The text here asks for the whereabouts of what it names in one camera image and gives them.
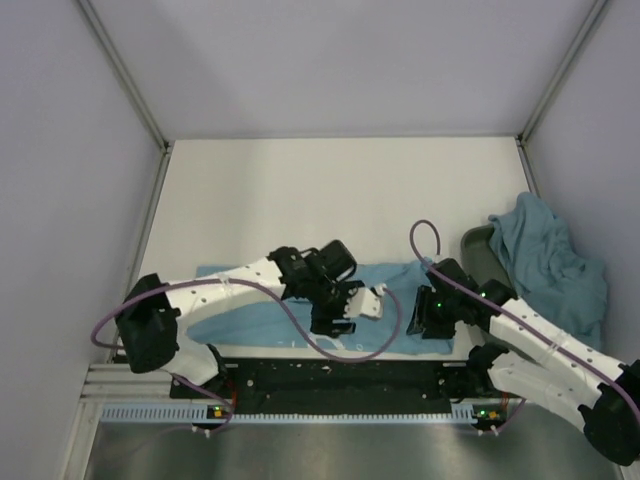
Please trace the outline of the light blue printed t-shirt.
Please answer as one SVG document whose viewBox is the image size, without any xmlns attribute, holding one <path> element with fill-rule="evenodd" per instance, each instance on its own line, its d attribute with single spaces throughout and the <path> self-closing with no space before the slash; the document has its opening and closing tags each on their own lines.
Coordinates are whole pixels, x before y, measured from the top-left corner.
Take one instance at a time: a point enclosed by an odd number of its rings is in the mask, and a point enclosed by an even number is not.
<svg viewBox="0 0 640 480">
<path fill-rule="evenodd" d="M 357 318 L 356 330 L 352 334 L 336 339 L 311 334 L 310 338 L 319 347 L 331 353 L 372 353 L 378 350 L 393 333 L 397 322 L 396 307 L 400 306 L 402 323 L 397 337 L 387 348 L 389 353 L 423 355 L 452 352 L 452 340 L 424 339 L 419 334 L 407 333 L 417 289 L 426 280 L 425 270 L 419 261 L 360 265 L 354 278 L 367 286 L 384 284 L 395 297 L 384 298 L 381 319 Z M 288 315 L 274 302 L 251 304 L 213 316 L 191 326 L 188 335 L 194 341 L 214 345 L 291 348 L 307 345 Z"/>
</svg>

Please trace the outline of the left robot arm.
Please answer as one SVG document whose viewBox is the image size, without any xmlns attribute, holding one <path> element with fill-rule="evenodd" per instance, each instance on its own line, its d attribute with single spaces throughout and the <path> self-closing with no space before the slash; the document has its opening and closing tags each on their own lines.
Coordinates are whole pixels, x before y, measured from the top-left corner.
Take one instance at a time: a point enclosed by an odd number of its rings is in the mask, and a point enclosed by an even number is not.
<svg viewBox="0 0 640 480">
<path fill-rule="evenodd" d="M 156 274 L 140 279 L 130 292 L 131 306 L 116 325 L 131 371 L 164 370 L 180 376 L 205 396 L 226 387 L 227 373 L 211 343 L 190 339 L 190 327 L 241 307 L 276 298 L 303 299 L 311 305 L 311 330 L 337 337 L 355 330 L 354 318 L 377 318 L 377 293 L 353 279 L 356 261 L 339 240 L 321 249 L 283 246 L 258 261 L 178 287 Z"/>
</svg>

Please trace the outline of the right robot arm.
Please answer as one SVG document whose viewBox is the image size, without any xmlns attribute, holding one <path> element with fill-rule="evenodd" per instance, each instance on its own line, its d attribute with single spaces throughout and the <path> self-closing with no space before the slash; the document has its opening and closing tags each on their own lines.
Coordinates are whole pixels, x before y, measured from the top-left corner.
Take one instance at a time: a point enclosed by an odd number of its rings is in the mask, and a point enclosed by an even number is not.
<svg viewBox="0 0 640 480">
<path fill-rule="evenodd" d="M 452 258 L 425 265 L 409 330 L 452 335 L 464 322 L 487 338 L 466 362 L 476 394 L 495 390 L 533 402 L 584 434 L 609 461 L 639 459 L 639 365 L 625 364 L 546 320 L 498 280 L 483 285 Z"/>
</svg>

